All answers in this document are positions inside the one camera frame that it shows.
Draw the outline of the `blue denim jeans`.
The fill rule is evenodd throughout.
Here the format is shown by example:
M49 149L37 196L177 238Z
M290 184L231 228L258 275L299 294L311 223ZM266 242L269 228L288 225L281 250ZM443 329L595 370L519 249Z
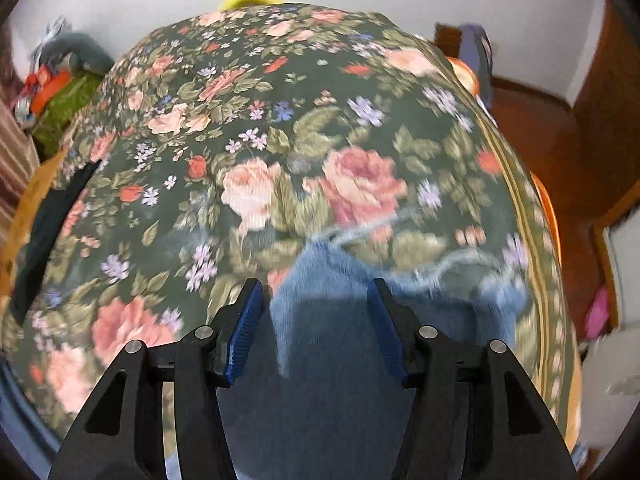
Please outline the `blue denim jeans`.
M484 242L457 222L332 226L309 240L250 234L276 273L238 382L219 396L241 479L386 479L411 394L387 373L367 308L382 278L419 320L458 341L514 341L529 304L527 252L515 223L490 220ZM384 231L382 255L367 255Z

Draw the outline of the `black folded garment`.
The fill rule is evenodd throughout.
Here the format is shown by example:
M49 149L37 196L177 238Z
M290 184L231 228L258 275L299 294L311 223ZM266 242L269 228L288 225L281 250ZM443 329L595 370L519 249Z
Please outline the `black folded garment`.
M73 174L66 188L51 188L40 203L26 246L25 263L17 272L9 304L19 326L24 324L26 314L40 292L44 271L63 224L100 163L101 159L88 162Z

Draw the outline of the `striped red curtain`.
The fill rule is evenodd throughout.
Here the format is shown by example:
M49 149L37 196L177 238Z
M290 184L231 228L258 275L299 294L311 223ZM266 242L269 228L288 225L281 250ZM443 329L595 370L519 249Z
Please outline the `striped red curtain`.
M24 84L14 68L9 27L1 26L0 58L0 232L6 244L17 206L40 165L32 139L18 125L12 106Z

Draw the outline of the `floral bedspread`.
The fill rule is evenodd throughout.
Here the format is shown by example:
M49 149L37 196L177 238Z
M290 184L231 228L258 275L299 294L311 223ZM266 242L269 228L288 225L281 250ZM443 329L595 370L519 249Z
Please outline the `floral bedspread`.
M100 166L68 214L2 347L36 419L63 437L131 338L179 338L276 273L250 234L455 221L484 242L512 220L529 304L515 352L568 446L580 371L558 234L542 187L478 95L474 74L377 13L278 4L206 13L143 38L60 142L51 188Z

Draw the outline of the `wooden door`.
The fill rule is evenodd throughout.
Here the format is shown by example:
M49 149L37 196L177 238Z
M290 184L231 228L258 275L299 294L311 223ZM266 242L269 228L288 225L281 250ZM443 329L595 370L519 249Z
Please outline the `wooden door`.
M596 218L639 180L639 44L609 2L573 116L580 210Z

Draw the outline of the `green storage box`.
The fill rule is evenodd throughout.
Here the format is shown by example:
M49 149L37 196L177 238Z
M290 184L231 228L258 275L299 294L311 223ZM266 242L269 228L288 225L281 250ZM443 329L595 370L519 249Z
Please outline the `green storage box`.
M69 76L64 86L52 80L56 93L43 104L43 108L29 130L41 160L51 158L58 152L58 144L74 116L89 103L98 90L103 77L86 70Z

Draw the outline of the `orange box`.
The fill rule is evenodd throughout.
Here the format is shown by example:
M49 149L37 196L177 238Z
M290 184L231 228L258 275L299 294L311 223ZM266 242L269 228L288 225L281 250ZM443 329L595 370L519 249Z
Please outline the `orange box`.
M61 70L52 74L46 66L41 66L35 78L35 94L30 102L30 111L35 116L40 116L46 105L63 90L72 80L72 73L69 70Z

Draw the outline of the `purple bag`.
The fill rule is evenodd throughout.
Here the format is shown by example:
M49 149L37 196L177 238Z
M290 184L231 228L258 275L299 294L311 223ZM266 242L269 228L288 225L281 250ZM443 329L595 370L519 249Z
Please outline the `purple bag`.
M458 58L477 76L480 85L480 99L488 110L494 102L492 88L492 47L485 29L480 24L462 24L458 26L461 42Z

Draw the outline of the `grey plush toy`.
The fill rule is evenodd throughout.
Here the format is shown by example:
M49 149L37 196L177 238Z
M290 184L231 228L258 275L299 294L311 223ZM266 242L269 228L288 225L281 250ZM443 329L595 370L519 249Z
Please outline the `grey plush toy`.
M96 40L84 32L63 32L46 42L40 50L39 62L58 67L66 58L73 74L85 70L104 76L115 64Z

